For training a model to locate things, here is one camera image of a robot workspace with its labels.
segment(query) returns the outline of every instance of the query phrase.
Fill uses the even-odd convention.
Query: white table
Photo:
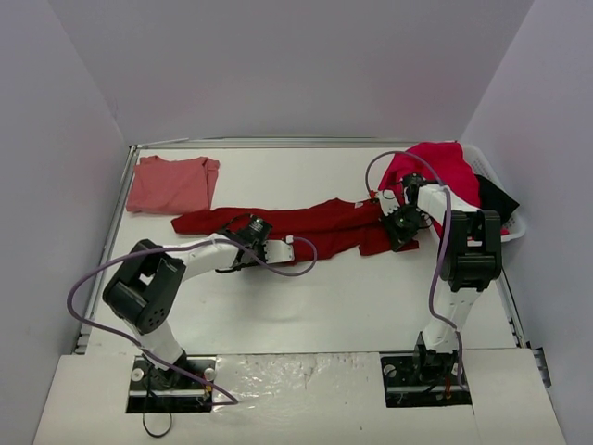
[[[291,209],[332,197],[364,199],[362,174],[383,151],[160,149],[142,156],[220,160],[215,207]],[[374,184],[387,163],[373,170]],[[124,213],[113,256],[145,237],[186,241],[173,233],[169,217]],[[240,403],[175,414],[174,428],[159,443],[562,445],[532,353],[515,348],[494,285],[462,332],[473,406],[385,408],[378,351],[412,350],[429,320],[436,241],[428,233],[419,240],[418,250],[370,258],[352,249],[300,278],[246,270],[186,282],[170,324],[189,353],[218,356],[217,383]],[[102,301],[95,319],[125,329]],[[35,445],[154,443],[140,415],[125,413],[136,353],[93,330],[86,355],[62,357]],[[167,420],[155,414],[149,423],[157,429]]]

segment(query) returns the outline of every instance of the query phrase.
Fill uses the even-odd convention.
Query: gray wall
[[[126,150],[45,0],[0,2],[0,442],[28,444],[97,264]]]
[[[461,136],[532,0],[50,0],[130,143]]]
[[[592,24],[590,1],[536,1],[463,136],[522,203],[504,260],[569,444],[593,434]]]

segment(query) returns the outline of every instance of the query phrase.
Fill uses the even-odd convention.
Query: black cloth
[[[500,215],[500,223],[507,222],[514,211],[519,207],[519,203],[505,192],[500,190],[488,178],[481,174],[476,174],[475,177],[480,184],[478,193],[480,195],[480,207],[483,210],[495,210]]]

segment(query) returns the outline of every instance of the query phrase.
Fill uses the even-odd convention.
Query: white plastic bin
[[[494,184],[496,184],[498,188],[504,190],[500,179],[497,177],[497,174],[494,173],[494,170],[486,159],[486,156],[484,156],[484,153],[482,153],[482,151],[476,146],[462,145],[462,147],[463,158],[468,164],[472,166],[473,172],[485,176]],[[504,224],[504,227],[509,230],[509,234],[502,236],[502,242],[511,241],[512,239],[520,238],[521,236],[525,235],[525,222],[519,214],[519,209],[512,213],[511,218],[506,224]]]

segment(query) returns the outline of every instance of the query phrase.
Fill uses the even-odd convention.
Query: white basket
[[[463,145],[462,147],[463,158],[468,164],[472,166],[473,172],[488,178],[498,188],[504,190],[500,179],[497,177],[497,174],[494,173],[494,170],[486,159],[486,156],[484,156],[484,153],[482,153],[482,151],[476,146]],[[503,243],[525,235],[525,222],[518,210],[512,213],[511,218],[507,221],[507,223],[504,224],[503,227],[509,231],[508,235],[502,236],[501,239]]]

